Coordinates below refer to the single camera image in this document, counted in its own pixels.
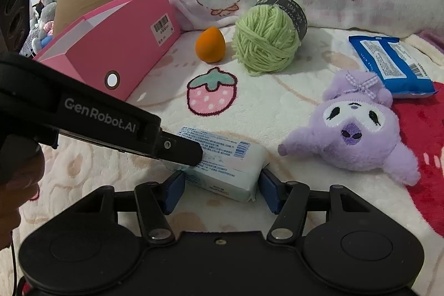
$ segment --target white blanket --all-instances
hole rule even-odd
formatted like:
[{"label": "white blanket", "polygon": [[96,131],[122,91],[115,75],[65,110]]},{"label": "white blanket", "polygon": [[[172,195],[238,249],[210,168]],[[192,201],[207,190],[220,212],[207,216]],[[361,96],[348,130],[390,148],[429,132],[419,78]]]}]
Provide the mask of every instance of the white blanket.
[{"label": "white blanket", "polygon": [[[231,59],[233,33],[234,27],[223,29],[227,54],[218,66],[237,78],[237,96],[220,115],[202,117],[191,112],[187,105],[187,83],[214,66],[195,56],[195,41],[200,31],[184,34],[128,101],[159,115],[164,129],[169,132],[175,133],[188,125],[262,144],[269,152],[269,168],[283,181],[298,180],[318,190],[328,190],[331,184],[350,188],[420,239],[425,249],[425,263],[414,290],[421,296],[442,296],[444,239],[422,218],[404,187],[395,184],[380,170],[348,172],[318,157],[298,160],[280,157],[277,153],[278,144],[292,129],[307,124],[334,72],[339,68],[362,67],[348,36],[363,32],[310,28],[290,67],[280,74],[260,77],[247,75],[243,67]],[[409,45],[406,47],[434,81],[444,82],[443,67]],[[144,181],[163,181],[170,174],[159,161],[63,136],[59,138],[57,150],[44,147],[44,153],[46,175],[41,181],[41,195],[37,201],[21,208],[22,224],[14,232],[17,248],[28,233],[101,185],[114,185],[118,191],[131,190]],[[444,164],[444,156],[441,156],[441,164]],[[305,232],[323,223],[323,217],[311,212]],[[256,202],[244,204],[189,184],[176,209],[168,216],[176,234],[182,230],[261,230],[265,233],[275,218],[260,194]],[[119,221],[138,232],[133,216],[122,214]],[[12,291],[10,250],[0,252],[0,269],[0,293],[8,295]]]}]

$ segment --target pink storage box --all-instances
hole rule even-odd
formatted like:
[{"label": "pink storage box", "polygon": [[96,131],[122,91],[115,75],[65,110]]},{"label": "pink storage box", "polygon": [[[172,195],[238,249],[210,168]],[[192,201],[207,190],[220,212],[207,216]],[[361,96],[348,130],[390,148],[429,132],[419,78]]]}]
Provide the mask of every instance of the pink storage box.
[{"label": "pink storage box", "polygon": [[125,101],[179,36],[168,0],[115,0],[80,17],[34,59]]}]

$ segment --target green yarn ball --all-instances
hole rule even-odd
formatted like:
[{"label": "green yarn ball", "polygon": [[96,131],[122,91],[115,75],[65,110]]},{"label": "green yarn ball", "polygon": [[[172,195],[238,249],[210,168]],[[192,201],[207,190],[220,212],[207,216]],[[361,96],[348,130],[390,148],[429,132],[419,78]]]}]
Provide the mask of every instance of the green yarn ball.
[{"label": "green yarn ball", "polygon": [[279,72],[292,62],[300,45],[287,13],[278,6],[258,5],[236,22],[233,58],[243,63],[250,75]]}]

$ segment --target white soap wrapper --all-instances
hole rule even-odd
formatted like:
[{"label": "white soap wrapper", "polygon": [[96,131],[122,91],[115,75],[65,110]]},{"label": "white soap wrapper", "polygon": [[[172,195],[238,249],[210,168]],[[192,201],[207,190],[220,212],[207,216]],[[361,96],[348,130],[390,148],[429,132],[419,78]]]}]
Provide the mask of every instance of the white soap wrapper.
[{"label": "white soap wrapper", "polygon": [[183,127],[178,135],[198,142],[203,158],[196,167],[163,161],[168,169],[179,169],[189,182],[234,200],[256,200],[259,174],[269,163],[265,147],[192,127]]}]

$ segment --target finger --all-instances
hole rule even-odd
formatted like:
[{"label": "finger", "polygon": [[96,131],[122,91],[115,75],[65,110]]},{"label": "finger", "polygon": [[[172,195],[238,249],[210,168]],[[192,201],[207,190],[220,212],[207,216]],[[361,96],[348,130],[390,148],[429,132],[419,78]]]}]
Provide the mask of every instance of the finger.
[{"label": "finger", "polygon": [[20,225],[21,217],[18,210],[0,217],[0,232],[9,233]]},{"label": "finger", "polygon": [[11,233],[6,232],[0,234],[0,250],[5,249],[11,244]]},{"label": "finger", "polygon": [[21,205],[33,198],[39,191],[38,184],[32,184],[25,189],[16,191],[0,190],[0,215],[18,209]]},{"label": "finger", "polygon": [[14,177],[6,184],[6,189],[17,190],[24,189],[31,184],[35,184],[41,180],[45,171],[45,159],[43,151],[39,152],[26,161],[17,171],[14,173]]}]

